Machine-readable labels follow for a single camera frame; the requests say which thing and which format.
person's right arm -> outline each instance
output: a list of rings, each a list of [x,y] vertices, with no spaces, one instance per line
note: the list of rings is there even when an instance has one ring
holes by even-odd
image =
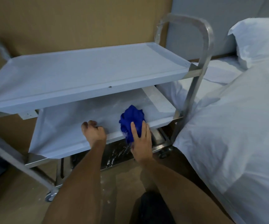
[[[233,223],[194,183],[153,159],[151,132],[144,121],[140,138],[133,122],[131,128],[133,156],[150,174],[176,223]]]

forearm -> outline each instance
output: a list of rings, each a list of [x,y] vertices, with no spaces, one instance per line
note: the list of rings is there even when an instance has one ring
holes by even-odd
[[[43,223],[97,223],[100,212],[100,165],[104,142],[94,144],[55,196]]]
[[[141,163],[157,185],[176,223],[232,223],[195,184],[154,159]]]

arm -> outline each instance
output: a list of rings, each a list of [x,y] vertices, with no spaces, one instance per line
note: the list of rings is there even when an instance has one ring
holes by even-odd
[[[143,121],[139,138],[131,123],[135,160],[154,180],[176,223],[233,223],[195,184],[152,158],[151,132]]]
[[[107,136],[95,121],[84,122],[82,132],[91,150],[63,183],[43,219],[43,224],[99,223],[100,165]]]

hand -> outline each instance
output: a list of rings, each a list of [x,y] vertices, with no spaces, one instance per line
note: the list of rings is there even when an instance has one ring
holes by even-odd
[[[131,122],[130,126],[132,129],[132,135],[134,137],[134,143],[131,152],[135,160],[140,164],[144,161],[152,160],[152,142],[149,125],[143,121],[142,135],[140,138],[137,135],[137,130],[135,128],[134,122]]]
[[[90,144],[90,147],[97,142],[102,142],[106,145],[107,135],[104,132],[103,127],[96,127],[97,122],[90,120],[89,122],[84,122],[82,124],[82,133],[86,137],[87,141]]]

middle shelf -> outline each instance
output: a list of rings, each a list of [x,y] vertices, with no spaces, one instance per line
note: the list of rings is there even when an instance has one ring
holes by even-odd
[[[59,159],[90,149],[81,132],[89,120],[105,128],[107,143],[123,139],[119,120],[130,105],[143,109],[151,128],[169,124],[175,113],[155,86],[47,107],[39,112],[29,152]]]

